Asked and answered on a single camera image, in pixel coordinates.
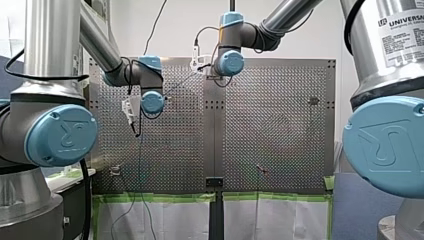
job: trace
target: universal robots logo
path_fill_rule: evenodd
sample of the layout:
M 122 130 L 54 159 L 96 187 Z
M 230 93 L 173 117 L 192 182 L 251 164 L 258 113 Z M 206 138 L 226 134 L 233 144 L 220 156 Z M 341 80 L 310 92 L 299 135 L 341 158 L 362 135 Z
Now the universal robots logo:
M 386 24 L 387 24 L 387 18 L 383 18 L 380 21 L 378 21 L 379 27 L 385 26 Z

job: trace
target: perforated metal panel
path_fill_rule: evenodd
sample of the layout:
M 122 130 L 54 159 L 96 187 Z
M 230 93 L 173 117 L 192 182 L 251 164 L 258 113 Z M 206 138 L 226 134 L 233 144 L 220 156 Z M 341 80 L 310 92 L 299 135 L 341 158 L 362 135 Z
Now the perforated metal panel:
M 165 92 L 190 74 L 188 63 L 163 62 Z M 211 176 L 224 177 L 224 191 L 324 191 L 334 67 L 332 60 L 247 59 L 226 89 L 195 76 L 170 94 L 159 119 L 145 120 L 141 146 L 121 112 L 127 88 L 106 86 L 92 66 L 90 104 L 100 124 L 94 191 L 204 192 Z M 111 176 L 117 165 L 121 176 Z
M 333 159 L 333 67 L 261 60 L 226 89 L 224 191 L 324 189 Z
M 188 63 L 188 59 L 162 63 L 164 92 L 173 90 L 167 95 L 169 100 L 162 115 L 142 122 L 142 145 L 121 111 L 128 88 L 99 82 L 100 152 L 93 165 L 102 171 L 94 181 L 96 192 L 204 191 L 202 78 L 194 76 L 176 87 L 191 74 Z M 132 93 L 140 94 L 139 88 L 134 87 Z M 117 165 L 121 166 L 121 176 L 111 176 L 109 168 Z

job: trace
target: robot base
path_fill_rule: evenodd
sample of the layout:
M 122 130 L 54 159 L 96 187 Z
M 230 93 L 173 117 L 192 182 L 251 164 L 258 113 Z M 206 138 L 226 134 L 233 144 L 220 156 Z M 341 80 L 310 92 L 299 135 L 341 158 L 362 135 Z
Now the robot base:
M 63 239 L 63 199 L 40 168 L 0 174 L 0 238 Z
M 424 200 L 405 199 L 396 216 L 378 223 L 377 240 L 424 240 Z

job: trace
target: blue cap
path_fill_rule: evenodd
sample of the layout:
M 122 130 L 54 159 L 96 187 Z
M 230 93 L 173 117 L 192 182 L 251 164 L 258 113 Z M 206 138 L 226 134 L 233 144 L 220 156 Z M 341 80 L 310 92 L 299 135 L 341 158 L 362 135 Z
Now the blue cap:
M 376 188 L 424 197 L 424 99 L 390 96 L 360 106 L 343 131 L 352 167 Z
M 244 22 L 244 17 L 241 13 L 238 12 L 226 12 L 221 16 L 220 26 L 228 27 L 237 23 Z
M 146 64 L 148 67 L 156 70 L 158 73 L 162 72 L 162 63 L 158 56 L 145 55 L 139 57 L 138 60 Z
M 164 97 L 156 91 L 148 91 L 141 97 L 141 108 L 145 113 L 161 113 L 163 111 L 164 106 Z
M 222 54 L 218 64 L 221 75 L 234 76 L 243 70 L 244 58 L 239 52 L 230 50 Z
M 66 104 L 41 115 L 28 131 L 25 154 L 41 167 L 77 163 L 96 141 L 97 123 L 85 108 Z

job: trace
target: black cable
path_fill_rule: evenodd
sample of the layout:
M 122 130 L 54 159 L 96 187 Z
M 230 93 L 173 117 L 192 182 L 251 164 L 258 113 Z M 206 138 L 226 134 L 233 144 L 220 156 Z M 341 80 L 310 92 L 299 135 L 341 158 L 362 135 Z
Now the black cable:
M 297 29 L 301 28 L 308 21 L 308 19 L 312 16 L 312 13 L 313 12 L 314 12 L 314 9 L 312 9 L 311 12 L 309 12 L 309 15 L 305 18 L 305 21 L 303 21 L 301 24 L 299 24 L 299 26 L 297 26 L 297 27 L 295 27 L 293 29 L 288 30 L 286 33 L 294 32 Z
M 141 176 L 141 146 L 142 146 L 143 143 L 144 143 L 144 131 L 141 132 L 140 146 L 138 148 L 138 176 Z M 150 208 L 149 208 L 149 206 L 147 205 L 147 203 L 144 199 L 143 193 L 141 193 L 141 200 L 143 201 L 143 204 L 147 209 L 147 213 L 149 214 L 150 230 L 152 231 L 153 239 L 157 240 L 155 231 L 153 229 L 152 213 L 151 213 Z
M 212 27 L 212 26 L 207 26 L 207 27 L 204 27 L 204 28 L 200 29 L 199 32 L 197 32 L 196 38 L 194 39 L 194 46 L 199 46 L 199 36 L 206 29 L 212 29 L 212 30 L 219 31 L 219 28 Z
M 173 88 L 171 88 L 171 89 L 169 89 L 166 93 L 165 93 L 165 95 L 164 96 L 167 96 L 168 95 L 168 93 L 170 93 L 170 92 L 172 92 L 174 89 L 176 89 L 177 87 L 179 87 L 181 84 L 183 84 L 183 83 L 185 83 L 187 80 L 189 80 L 191 77 L 193 77 L 194 75 L 196 75 L 197 73 L 192 73 L 192 74 L 190 74 L 190 75 L 188 75 L 184 80 L 182 80 L 181 82 L 179 82 L 179 83 L 177 83 L 177 85 L 175 85 Z
M 266 45 L 265 45 L 265 37 L 264 37 L 264 35 L 263 35 L 263 33 L 262 33 L 262 31 L 259 29 L 259 27 L 258 26 L 256 26 L 255 24 L 252 24 L 252 23 L 249 23 L 249 22 L 246 22 L 247 24 L 249 24 L 250 26 L 252 26 L 254 29 L 255 29 L 255 32 L 256 32 L 256 34 L 258 34 L 259 35 L 259 37 L 261 38 L 261 40 L 262 40 L 262 48 L 263 49 L 265 49 L 265 47 L 266 47 Z M 253 51 L 255 51 L 255 53 L 257 53 L 257 54 L 261 54 L 261 53 L 263 53 L 264 52 L 264 50 L 262 50 L 262 49 L 256 49 L 256 48 L 253 48 Z
M 4 65 L 4 71 L 7 74 L 15 76 L 15 77 L 27 78 L 27 79 L 30 79 L 30 80 L 37 80 L 37 81 L 52 81 L 52 80 L 77 80 L 77 81 L 82 81 L 82 80 L 90 77 L 89 75 L 66 76 L 66 77 L 63 77 L 63 76 L 62 77 L 59 77 L 59 76 L 39 77 L 39 76 L 26 75 L 26 74 L 16 73 L 16 72 L 10 71 L 9 68 L 12 66 L 12 64 L 15 63 L 16 60 L 18 60 L 18 58 L 21 57 L 24 53 L 25 53 L 25 49 L 22 49 L 22 51 L 20 51 L 17 55 L 15 55 L 13 58 L 11 58 L 9 61 L 7 61 L 6 65 Z
M 124 176 L 122 176 L 122 181 L 124 182 L 124 186 L 126 186 L 125 184 L 125 180 L 124 180 Z M 112 240 L 115 240 L 115 237 L 113 236 L 113 227 L 115 226 L 115 224 L 121 220 L 121 218 L 125 217 L 125 215 L 127 215 L 129 212 L 131 212 L 131 210 L 134 207 L 134 203 L 135 203 L 135 193 L 133 193 L 133 199 L 131 202 L 130 207 L 128 208 L 128 210 L 126 212 L 124 212 L 123 214 L 121 214 L 121 216 L 119 216 L 117 219 L 115 219 L 115 221 L 113 221 L 112 225 L 110 226 L 110 236 L 112 237 Z
M 143 122 L 141 121 L 141 116 L 139 118 L 139 123 L 140 123 L 140 125 L 139 125 L 139 129 L 140 129 L 139 137 L 140 136 L 141 137 L 140 137 L 140 144 L 139 144 L 139 148 L 138 148 L 138 177 L 141 177 L 141 150 L 142 150 L 142 144 L 144 142 L 144 132 L 141 131 L 144 128 L 144 120 L 143 120 Z M 127 184 L 126 184 L 126 181 L 125 181 L 125 178 L 124 178 L 124 175 L 122 175 L 122 181 L 124 183 L 124 188 L 125 189 L 128 189 Z M 131 205 L 128 208 L 128 210 L 126 212 L 124 212 L 123 214 L 121 214 L 117 219 L 115 219 L 115 221 L 113 221 L 112 225 L 110 226 L 110 234 L 111 234 L 112 240 L 115 240 L 115 237 L 113 235 L 113 227 L 115 226 L 115 224 L 119 220 L 121 220 L 125 215 L 127 215 L 129 212 L 131 212 L 131 210 L 133 209 L 134 204 L 135 204 L 135 199 L 136 199 L 136 194 L 133 193 L 133 199 L 131 201 Z M 153 229 L 153 217 L 152 217 L 152 213 L 151 213 L 150 208 L 149 208 L 149 206 L 147 205 L 147 203 L 146 203 L 146 201 L 144 199 L 143 193 L 141 193 L 141 199 L 143 201 L 144 206 L 147 209 L 147 213 L 149 214 L 150 229 L 152 231 L 153 239 L 154 240 L 157 240 L 155 231 Z
M 132 92 L 132 83 L 131 83 L 131 80 L 132 80 L 132 77 L 131 77 L 132 71 L 131 70 L 132 69 L 130 70 L 130 79 L 128 79 L 128 77 L 127 77 L 127 70 L 130 67 L 131 60 L 129 58 L 127 58 L 127 57 L 121 57 L 121 59 L 125 59 L 125 60 L 128 61 L 127 65 L 125 65 L 125 68 L 124 68 L 124 80 L 128 84 L 128 92 L 127 92 L 127 94 L 128 95 L 131 95 L 131 92 Z
M 359 10 L 361 10 L 361 6 L 364 2 L 365 0 L 356 1 L 349 12 L 349 15 L 346 18 L 343 35 L 344 35 L 344 42 L 345 42 L 346 48 L 351 55 L 353 55 L 353 52 L 352 52 L 352 45 L 350 44 L 350 32 L 352 31 L 353 22 L 355 21 L 356 16 L 358 15 Z
M 221 84 L 219 84 L 216 80 L 214 80 L 214 82 L 215 82 L 215 84 L 218 86 L 218 87 L 220 87 L 220 88 L 226 88 L 226 87 L 228 87 L 228 85 L 230 85 L 230 83 L 231 83 L 231 81 L 233 80 L 233 77 L 231 76 L 230 77 L 230 80 L 228 80 L 228 82 L 225 84 L 225 85 L 221 85 Z
M 88 174 L 87 163 L 85 159 L 80 161 L 81 172 L 82 172 L 82 181 L 84 183 L 85 191 L 85 215 L 84 215 L 84 227 L 82 229 L 82 234 L 80 240 L 88 240 L 90 235 L 90 226 L 91 226 L 91 184 L 90 176 Z
M 157 23 L 158 23 L 158 21 L 159 21 L 160 15 L 162 14 L 162 11 L 163 11 L 163 9 L 164 9 L 164 7 L 165 7 L 166 2 L 168 2 L 168 0 L 164 0 L 164 1 L 163 1 L 163 3 L 162 3 L 162 7 L 160 8 L 159 14 L 158 14 L 158 16 L 156 17 L 155 23 L 153 24 L 152 32 L 150 33 L 150 36 L 149 36 L 149 38 L 147 39 L 147 42 L 146 42 L 146 48 L 144 49 L 144 53 L 143 53 L 143 55 L 146 55 L 146 53 L 147 53 L 147 49 L 149 48 L 149 42 L 150 42 L 150 40 L 152 39 L 153 34 L 155 33 L 156 24 L 157 24 Z
M 159 117 L 160 117 L 160 115 L 162 115 L 162 112 L 160 112 L 160 113 L 158 113 L 156 116 L 154 116 L 154 117 L 149 117 L 149 116 L 147 116 L 147 114 L 146 114 L 146 112 L 144 112 L 143 110 L 141 110 L 141 112 L 143 113 L 143 115 L 144 115 L 144 117 L 145 118 L 147 118 L 147 119 L 149 119 L 149 120 L 155 120 L 155 119 L 158 119 Z

